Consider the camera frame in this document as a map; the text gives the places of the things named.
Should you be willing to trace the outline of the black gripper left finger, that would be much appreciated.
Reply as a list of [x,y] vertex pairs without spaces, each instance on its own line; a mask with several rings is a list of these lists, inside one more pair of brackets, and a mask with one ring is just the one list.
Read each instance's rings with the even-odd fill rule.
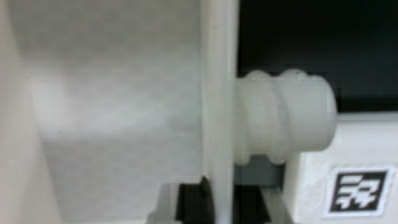
[[213,194],[206,177],[195,183],[162,185],[149,224],[215,224]]

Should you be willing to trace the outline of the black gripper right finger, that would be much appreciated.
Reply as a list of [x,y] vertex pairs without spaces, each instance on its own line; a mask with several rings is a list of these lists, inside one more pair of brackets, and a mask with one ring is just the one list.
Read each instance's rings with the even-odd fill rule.
[[233,224],[291,224],[277,187],[234,186]]

